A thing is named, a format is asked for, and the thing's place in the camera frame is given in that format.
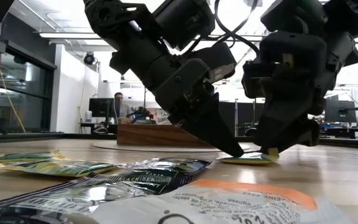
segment glass window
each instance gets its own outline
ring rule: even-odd
[[[6,92],[11,97],[17,114],[25,128],[41,128],[43,99],[0,88],[0,117],[5,118],[5,126],[11,129],[20,129],[20,123],[15,117]]]
[[[22,90],[45,94],[46,71],[11,54],[1,54],[1,70],[5,84]]]

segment snack packet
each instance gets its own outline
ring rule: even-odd
[[[259,165],[269,164],[277,162],[280,156],[278,155],[277,148],[271,148],[268,150],[268,154],[261,152],[248,152],[244,153],[241,157],[226,157],[220,159],[221,162],[231,164],[248,164],[248,165]]]
[[[160,194],[167,179],[150,175],[130,177],[92,173],[64,184],[0,201],[0,223],[95,223],[87,215],[102,203]]]
[[[170,186],[177,188],[193,181],[196,174],[201,172],[211,162],[199,159],[184,158],[155,158],[142,162],[116,165],[136,173],[159,175],[171,178]]]
[[[33,174],[59,175],[65,177],[84,177],[92,172],[102,173],[115,169],[112,164],[88,161],[68,161],[46,159],[34,162],[0,163],[2,170],[19,170]]]
[[[30,162],[39,161],[43,159],[66,159],[60,154],[59,150],[52,152],[36,152],[36,153],[13,153],[0,154],[0,163],[2,162]]]
[[[197,180],[173,192],[100,205],[95,223],[352,223],[325,198],[271,185]]]

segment black monitor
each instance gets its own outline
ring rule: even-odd
[[[120,110],[119,98],[90,98],[89,110],[94,118],[114,118],[117,123]]]
[[[233,102],[219,102],[219,112],[222,119],[226,123],[226,126],[230,129],[234,135],[235,127],[234,124],[234,112],[236,103]],[[258,123],[260,115],[262,114],[264,104],[256,104],[256,120],[254,121],[254,104],[253,103],[237,103],[237,117],[238,125],[242,126],[244,123],[255,122]]]
[[[327,100],[325,121],[356,123],[356,111],[353,101]]]

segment black cable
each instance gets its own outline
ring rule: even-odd
[[[196,40],[194,41],[194,43],[189,47],[189,49],[187,49],[186,52],[183,53],[183,55],[187,55],[187,54],[189,54],[192,50],[194,50],[194,49],[197,47],[197,45],[201,42],[202,39],[203,39],[203,38],[202,38],[201,36],[200,36],[198,39],[196,39]]]
[[[234,47],[234,44],[236,44],[236,36],[233,35],[232,38],[233,38],[233,43],[230,45],[229,49]]]
[[[226,26],[223,25],[222,21],[220,20],[219,16],[218,16],[218,11],[219,11],[219,3],[220,0],[215,0],[215,4],[214,4],[214,10],[215,10],[215,19],[216,22],[218,23],[218,26],[226,33],[224,34],[215,44],[224,42],[225,40],[227,40],[228,38],[230,38],[230,36],[234,36],[235,38],[237,38],[236,32],[239,31],[249,20],[250,15],[252,14],[252,12],[255,10],[257,4],[258,4],[258,0],[254,0],[252,5],[251,5],[251,10],[249,12],[249,15],[247,16],[247,18],[245,20],[243,20],[233,31],[229,30]],[[252,48],[253,50],[257,49],[257,47],[250,41],[246,40],[244,42],[245,44],[247,44],[250,48]]]
[[[259,51],[258,47],[255,46],[255,44],[253,44],[251,41],[249,41],[249,40],[247,40],[247,39],[241,37],[240,35],[235,34],[235,36],[236,36],[236,38],[237,38],[238,40],[240,40],[241,42],[245,43],[245,44],[248,45],[252,50],[254,50],[254,52],[256,53],[256,56],[257,56],[257,57],[259,56],[260,51]]]

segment wooden table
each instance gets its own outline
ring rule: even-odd
[[[151,157],[215,159],[224,153],[154,153],[97,149],[95,140],[59,139],[0,144],[0,153],[40,152],[60,149],[73,159],[106,162],[135,162]],[[216,164],[200,175],[204,179],[272,184],[308,195],[325,195],[358,224],[358,149],[294,146],[283,152],[278,164],[242,166]],[[0,170],[0,199],[38,190],[69,180],[65,177],[32,175]]]

